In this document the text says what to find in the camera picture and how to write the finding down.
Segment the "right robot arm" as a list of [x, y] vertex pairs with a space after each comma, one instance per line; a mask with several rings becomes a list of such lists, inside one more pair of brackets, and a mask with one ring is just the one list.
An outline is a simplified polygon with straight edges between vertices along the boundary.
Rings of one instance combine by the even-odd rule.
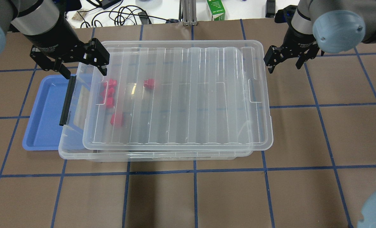
[[[274, 20], [275, 23], [287, 23], [288, 30], [283, 44], [280, 47], [270, 46], [265, 54], [264, 62], [269, 73], [272, 73], [279, 63], [290, 58], [298, 58], [295, 66], [301, 69], [305, 62], [316, 58], [319, 50], [323, 57], [324, 53], [336, 54], [355, 49], [376, 99], [376, 91], [356, 49], [359, 43], [376, 43], [376, 0], [300, 0], [298, 6], [287, 6], [278, 10]], [[352, 223], [339, 180], [339, 167], [334, 161], [321, 105], [318, 104], [307, 66], [305, 71], [324, 132], [343, 209], [351, 228]], [[366, 200], [361, 212], [364, 218], [357, 222], [357, 227], [376, 228], [376, 192]]]

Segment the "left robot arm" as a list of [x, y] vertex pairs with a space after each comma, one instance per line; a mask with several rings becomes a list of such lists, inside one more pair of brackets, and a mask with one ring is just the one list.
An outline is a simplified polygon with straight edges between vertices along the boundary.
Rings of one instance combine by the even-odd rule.
[[110, 54], [106, 48], [96, 38], [83, 43], [53, 1], [0, 0], [0, 55], [11, 25], [30, 40], [30, 57], [43, 70], [69, 79], [65, 63], [79, 62], [107, 75]]

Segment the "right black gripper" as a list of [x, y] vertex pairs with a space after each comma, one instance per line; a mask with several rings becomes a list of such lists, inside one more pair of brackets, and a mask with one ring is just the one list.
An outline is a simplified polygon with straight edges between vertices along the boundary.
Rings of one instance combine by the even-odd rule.
[[320, 50], [312, 34], [302, 34], [295, 30], [287, 30], [283, 44], [279, 47], [269, 46], [264, 56], [268, 72], [273, 73], [275, 67], [290, 58], [298, 58], [296, 68], [301, 69], [308, 60], [316, 58]]

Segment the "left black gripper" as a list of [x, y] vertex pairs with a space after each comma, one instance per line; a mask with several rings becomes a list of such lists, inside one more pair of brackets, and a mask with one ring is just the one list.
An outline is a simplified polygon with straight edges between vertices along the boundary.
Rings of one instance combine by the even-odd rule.
[[66, 63], [82, 62], [95, 66], [103, 76], [107, 76], [110, 54], [103, 44], [92, 38], [88, 43], [82, 41], [53, 43], [47, 46], [33, 45], [30, 58], [44, 71], [55, 71], [65, 79], [70, 79], [71, 72]]

